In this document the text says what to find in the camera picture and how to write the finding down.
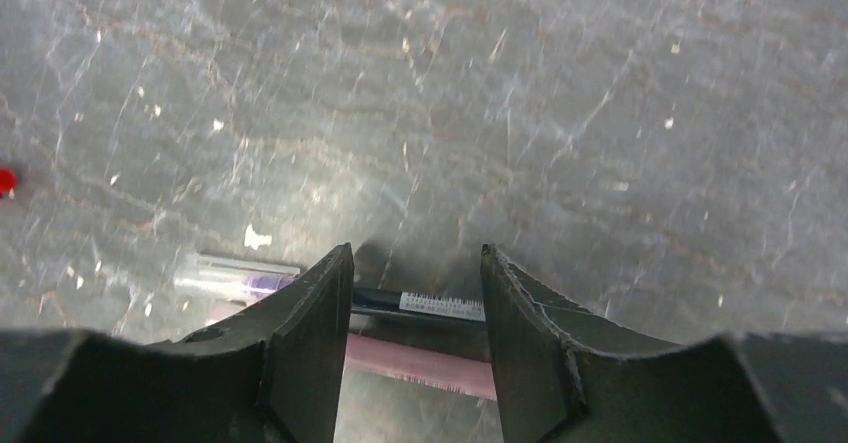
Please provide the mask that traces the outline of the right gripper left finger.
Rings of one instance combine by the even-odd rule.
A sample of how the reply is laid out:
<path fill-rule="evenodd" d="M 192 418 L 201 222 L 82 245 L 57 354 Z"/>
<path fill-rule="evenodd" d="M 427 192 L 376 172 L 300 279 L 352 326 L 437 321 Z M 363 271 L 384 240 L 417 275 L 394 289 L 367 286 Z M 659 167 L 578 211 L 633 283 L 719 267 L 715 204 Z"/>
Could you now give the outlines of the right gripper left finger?
<path fill-rule="evenodd" d="M 353 286 L 349 244 L 336 263 Z M 5 442 L 330 442 L 349 308 L 276 293 L 179 341 L 87 329 L 1 334 Z"/>

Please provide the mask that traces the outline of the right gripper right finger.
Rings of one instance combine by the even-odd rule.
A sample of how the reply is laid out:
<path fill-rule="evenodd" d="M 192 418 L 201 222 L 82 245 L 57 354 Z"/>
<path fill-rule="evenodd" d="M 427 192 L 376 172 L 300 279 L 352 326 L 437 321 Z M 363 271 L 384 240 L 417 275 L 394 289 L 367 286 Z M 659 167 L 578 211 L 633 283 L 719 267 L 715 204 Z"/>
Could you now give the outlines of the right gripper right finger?
<path fill-rule="evenodd" d="M 676 344 L 565 298 L 502 251 L 480 278 L 507 442 L 843 442 L 847 336 Z"/>

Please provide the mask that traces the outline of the red pen cap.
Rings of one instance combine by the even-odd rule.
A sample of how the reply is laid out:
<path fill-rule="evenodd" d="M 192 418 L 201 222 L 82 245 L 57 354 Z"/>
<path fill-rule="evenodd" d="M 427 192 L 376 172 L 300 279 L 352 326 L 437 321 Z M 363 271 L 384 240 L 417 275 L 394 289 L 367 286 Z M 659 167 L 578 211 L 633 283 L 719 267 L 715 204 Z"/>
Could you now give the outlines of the red pen cap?
<path fill-rule="evenodd" d="M 0 169 L 0 199 L 11 196 L 18 185 L 15 172 L 8 168 Z"/>

